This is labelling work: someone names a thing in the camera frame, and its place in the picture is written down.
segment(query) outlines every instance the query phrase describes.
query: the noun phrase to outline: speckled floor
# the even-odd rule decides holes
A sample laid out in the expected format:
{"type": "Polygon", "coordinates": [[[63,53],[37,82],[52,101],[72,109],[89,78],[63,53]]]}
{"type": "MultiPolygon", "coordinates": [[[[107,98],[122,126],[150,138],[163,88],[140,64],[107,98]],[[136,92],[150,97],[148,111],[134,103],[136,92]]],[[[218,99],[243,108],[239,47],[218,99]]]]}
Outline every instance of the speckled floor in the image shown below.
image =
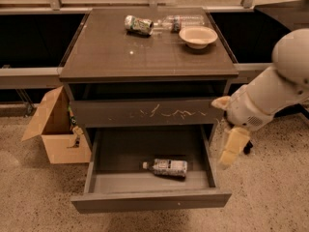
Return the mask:
{"type": "MultiPolygon", "coordinates": [[[[87,164],[51,165],[41,139],[20,142],[29,118],[0,107],[0,231],[309,231],[309,126],[298,115],[254,134],[254,151],[218,171],[225,208],[80,215],[87,164]]],[[[222,127],[211,153],[217,156],[222,127]]]]}

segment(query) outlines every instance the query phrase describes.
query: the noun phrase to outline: silver can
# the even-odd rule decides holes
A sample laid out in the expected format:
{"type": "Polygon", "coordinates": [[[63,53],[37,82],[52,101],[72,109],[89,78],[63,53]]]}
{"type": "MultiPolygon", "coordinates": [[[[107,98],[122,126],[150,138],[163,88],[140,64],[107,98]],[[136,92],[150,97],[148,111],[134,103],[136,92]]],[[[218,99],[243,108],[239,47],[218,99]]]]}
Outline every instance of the silver can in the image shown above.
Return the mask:
{"type": "Polygon", "coordinates": [[[129,32],[150,36],[154,29],[154,23],[150,19],[127,15],[125,19],[125,28],[129,32]]]}

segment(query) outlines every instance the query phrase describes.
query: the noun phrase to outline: white bowl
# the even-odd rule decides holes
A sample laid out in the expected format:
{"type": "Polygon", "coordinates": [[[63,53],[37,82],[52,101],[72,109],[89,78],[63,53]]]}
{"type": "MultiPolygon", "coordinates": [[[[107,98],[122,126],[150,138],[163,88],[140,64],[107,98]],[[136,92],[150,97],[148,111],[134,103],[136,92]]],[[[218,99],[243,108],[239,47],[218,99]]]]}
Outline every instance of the white bowl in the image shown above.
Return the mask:
{"type": "Polygon", "coordinates": [[[189,47],[203,49],[208,44],[215,42],[218,35],[209,27],[187,26],[181,30],[180,37],[189,47]]]}

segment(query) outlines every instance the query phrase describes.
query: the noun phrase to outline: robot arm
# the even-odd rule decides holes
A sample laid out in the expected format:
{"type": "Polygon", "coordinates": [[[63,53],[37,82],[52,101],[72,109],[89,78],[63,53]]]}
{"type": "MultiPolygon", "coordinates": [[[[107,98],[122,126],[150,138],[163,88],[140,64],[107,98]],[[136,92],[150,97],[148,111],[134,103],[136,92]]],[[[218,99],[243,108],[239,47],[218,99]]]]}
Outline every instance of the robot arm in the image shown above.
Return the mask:
{"type": "Polygon", "coordinates": [[[226,110],[234,125],[229,131],[220,163],[229,166],[257,131],[272,121],[276,112],[309,98],[309,29],[283,37],[272,51],[272,65],[231,97],[212,105],[226,110]]]}

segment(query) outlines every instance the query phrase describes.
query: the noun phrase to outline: open cardboard box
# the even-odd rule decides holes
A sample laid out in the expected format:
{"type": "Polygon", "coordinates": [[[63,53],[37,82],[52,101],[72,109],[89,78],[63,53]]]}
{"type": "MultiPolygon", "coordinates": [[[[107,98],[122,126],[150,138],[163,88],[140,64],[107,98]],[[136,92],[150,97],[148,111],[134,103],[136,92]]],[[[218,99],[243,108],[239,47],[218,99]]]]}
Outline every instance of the open cardboard box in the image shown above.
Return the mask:
{"type": "Polygon", "coordinates": [[[77,135],[70,132],[69,99],[63,87],[47,92],[33,115],[22,141],[40,135],[50,163],[89,162],[91,151],[84,134],[74,148],[77,135]]]}

